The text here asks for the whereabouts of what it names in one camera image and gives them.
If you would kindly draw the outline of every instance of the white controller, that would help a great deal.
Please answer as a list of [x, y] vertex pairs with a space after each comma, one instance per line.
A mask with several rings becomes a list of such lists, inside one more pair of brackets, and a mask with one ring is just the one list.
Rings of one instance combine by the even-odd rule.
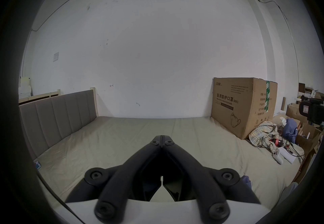
[[272, 157], [274, 158], [274, 160], [276, 160], [278, 162], [278, 164], [282, 165], [283, 164], [283, 159], [280, 157], [280, 151], [277, 149], [276, 151], [274, 151], [274, 153], [272, 154]]

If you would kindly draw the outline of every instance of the mattress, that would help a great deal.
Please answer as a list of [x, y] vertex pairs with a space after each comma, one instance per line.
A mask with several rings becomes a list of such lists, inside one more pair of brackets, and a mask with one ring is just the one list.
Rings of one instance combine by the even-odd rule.
[[[184, 119], [129, 119], [97, 117], [82, 129], [41, 154], [39, 172], [65, 200], [84, 173], [93, 167], [123, 164], [157, 135], [168, 135], [203, 166], [232, 168], [249, 176], [252, 190], [262, 205], [275, 206], [284, 188], [298, 172], [301, 159], [279, 165], [265, 148], [240, 140], [211, 117]], [[59, 203], [43, 187], [52, 207]], [[164, 187], [152, 200], [173, 201]]]

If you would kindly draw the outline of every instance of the gray headboard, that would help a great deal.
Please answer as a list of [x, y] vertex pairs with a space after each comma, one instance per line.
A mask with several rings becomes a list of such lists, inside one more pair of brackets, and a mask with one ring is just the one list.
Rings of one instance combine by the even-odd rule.
[[22, 129], [32, 159], [93, 121], [94, 90], [33, 101], [19, 106]]

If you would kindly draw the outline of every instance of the printed mask illustration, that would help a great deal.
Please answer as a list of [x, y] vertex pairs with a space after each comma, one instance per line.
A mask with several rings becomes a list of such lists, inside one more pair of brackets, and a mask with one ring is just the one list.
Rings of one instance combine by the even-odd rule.
[[234, 113], [231, 114], [231, 125], [233, 128], [235, 128], [237, 125], [239, 125], [241, 123], [241, 120], [239, 120]]

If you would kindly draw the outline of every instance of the bed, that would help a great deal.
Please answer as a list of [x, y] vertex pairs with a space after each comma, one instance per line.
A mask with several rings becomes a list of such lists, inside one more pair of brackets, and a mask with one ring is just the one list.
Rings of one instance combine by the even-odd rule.
[[[203, 166], [232, 168], [247, 175], [262, 205], [271, 209], [294, 179], [301, 160], [279, 165], [265, 148], [240, 140], [212, 117], [131, 119], [98, 117], [94, 90], [21, 105], [20, 114], [32, 159], [39, 172], [65, 200], [93, 167], [123, 164], [157, 135], [168, 135]], [[50, 204], [59, 203], [43, 187]], [[161, 187], [152, 200], [173, 201]]]

